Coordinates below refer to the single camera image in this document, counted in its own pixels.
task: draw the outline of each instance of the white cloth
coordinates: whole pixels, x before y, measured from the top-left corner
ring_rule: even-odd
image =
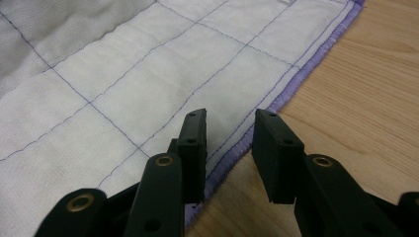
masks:
[[[201,108],[209,198],[256,108],[279,110],[362,3],[1,1],[0,236],[33,235],[72,191],[138,182]]]

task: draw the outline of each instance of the brass insert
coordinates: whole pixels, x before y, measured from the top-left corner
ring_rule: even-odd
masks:
[[[157,166],[170,166],[173,164],[173,158],[170,156],[162,156],[156,159]]]
[[[91,194],[79,195],[68,202],[67,210],[70,212],[78,212],[84,210],[89,207],[94,200],[95,197]]]
[[[333,162],[327,158],[324,157],[315,157],[313,159],[314,164],[321,166],[321,167],[331,167],[333,165]]]

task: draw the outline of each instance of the purple hem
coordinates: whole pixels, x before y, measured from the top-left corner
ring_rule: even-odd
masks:
[[[314,55],[302,66],[293,79],[289,82],[283,92],[268,107],[269,111],[279,111],[293,96],[302,81],[309,73],[323,60],[330,48],[335,44],[346,30],[349,28],[354,19],[361,12],[365,0],[353,0],[355,5],[348,13],[346,18],[336,27],[331,36],[324,42]],[[213,168],[206,181],[206,199],[212,197],[213,193],[218,189],[224,181],[228,172],[233,168],[237,161],[245,155],[251,148],[253,138],[253,125],[247,129],[243,137],[232,146],[219,160]],[[195,216],[203,209],[203,205],[188,204],[185,206],[185,226],[191,226]]]

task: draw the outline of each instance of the black plastic part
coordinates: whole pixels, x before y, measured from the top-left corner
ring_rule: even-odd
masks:
[[[293,203],[304,144],[276,114],[256,111],[252,154],[269,201]]]
[[[392,204],[386,200],[383,200],[379,197],[370,195],[369,197],[373,200],[376,206],[382,211],[382,213],[397,227],[397,229],[402,230],[402,219],[400,218],[400,213],[398,207],[395,204]]]
[[[151,157],[145,166],[125,237],[183,236],[182,161],[176,154]]]
[[[207,159],[207,111],[200,109],[185,116],[176,153],[182,158],[184,203],[198,203],[205,199]]]
[[[105,193],[81,189],[63,197],[43,220],[37,237],[103,236]]]
[[[403,236],[338,161],[309,155],[301,175],[295,216],[303,236]]]
[[[398,202],[401,225],[406,236],[419,236],[419,193],[403,194]]]
[[[178,145],[178,139],[172,139],[171,141],[170,141],[170,145],[169,145],[169,148],[167,149],[167,153],[175,153],[175,154],[178,154],[178,147],[177,147],[177,145]]]
[[[107,211],[105,212],[105,218],[108,220],[106,236],[123,236],[139,184],[136,183],[108,198]]]

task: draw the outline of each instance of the table surface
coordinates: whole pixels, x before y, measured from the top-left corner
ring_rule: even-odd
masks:
[[[397,203],[419,191],[419,1],[365,9],[279,112],[308,154],[331,156],[361,187]],[[300,236],[292,205],[268,202],[250,154],[186,236]]]

